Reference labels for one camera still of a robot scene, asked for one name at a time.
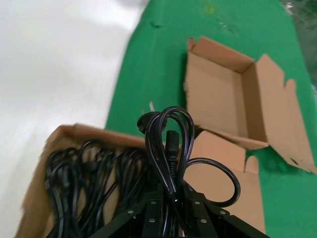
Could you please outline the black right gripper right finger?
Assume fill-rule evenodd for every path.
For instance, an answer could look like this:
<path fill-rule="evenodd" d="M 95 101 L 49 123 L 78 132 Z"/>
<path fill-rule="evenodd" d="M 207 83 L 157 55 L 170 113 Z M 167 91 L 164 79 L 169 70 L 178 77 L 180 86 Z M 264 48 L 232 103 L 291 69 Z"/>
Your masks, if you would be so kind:
<path fill-rule="evenodd" d="M 216 206 L 189 185 L 183 187 L 183 214 L 189 227 L 189 237 L 232 238 L 233 229 L 224 220 L 230 213 Z"/>

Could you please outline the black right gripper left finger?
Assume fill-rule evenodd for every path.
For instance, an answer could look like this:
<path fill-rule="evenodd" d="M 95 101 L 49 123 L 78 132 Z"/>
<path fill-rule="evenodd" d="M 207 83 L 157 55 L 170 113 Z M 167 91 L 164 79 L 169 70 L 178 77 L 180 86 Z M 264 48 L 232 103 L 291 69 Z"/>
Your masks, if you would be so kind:
<path fill-rule="evenodd" d="M 163 193 L 149 192 L 137 205 L 123 211 L 94 238 L 161 238 L 163 223 Z"/>

